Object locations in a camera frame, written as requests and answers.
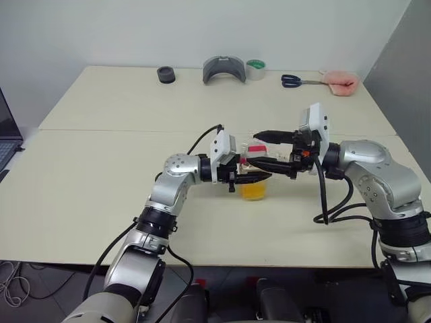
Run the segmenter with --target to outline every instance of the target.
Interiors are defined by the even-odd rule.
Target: laptop screen
[[[7,106],[5,96],[0,89],[0,139],[4,139],[5,137],[22,138],[20,130],[9,110],[9,106]]]

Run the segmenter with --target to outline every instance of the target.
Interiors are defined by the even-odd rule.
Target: white cable
[[[27,297],[30,294],[30,282],[25,277],[16,276],[16,273],[21,266],[21,262],[18,262],[16,264],[16,266],[14,266],[12,262],[5,261],[5,262],[2,262],[0,264],[0,266],[3,266],[5,264],[8,264],[12,270],[11,270],[11,273],[9,274],[9,276],[6,278],[6,280],[0,282],[0,293],[3,292],[3,296],[4,296],[4,299],[5,299],[5,302],[7,305],[9,305],[13,308],[18,308],[25,302],[25,300],[27,299]],[[10,288],[12,281],[15,279],[18,279],[18,280],[22,279],[23,281],[25,281],[27,283],[28,290],[27,290],[27,294],[24,297],[18,297],[18,296],[12,296],[11,295],[9,288]]]

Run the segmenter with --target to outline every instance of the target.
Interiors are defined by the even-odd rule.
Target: pink cloth
[[[359,77],[343,71],[330,71],[322,76],[322,82],[329,85],[334,96],[350,96],[359,85]]]

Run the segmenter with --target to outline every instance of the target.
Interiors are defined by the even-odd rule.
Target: roll of tape
[[[259,59],[251,59],[247,61],[245,66],[245,73],[247,79],[258,81],[265,76],[265,62]]]

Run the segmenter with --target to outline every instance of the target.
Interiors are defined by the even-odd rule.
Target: blue scissors handle
[[[302,81],[296,75],[283,74],[281,76],[281,84],[283,87],[298,87],[302,85]]]

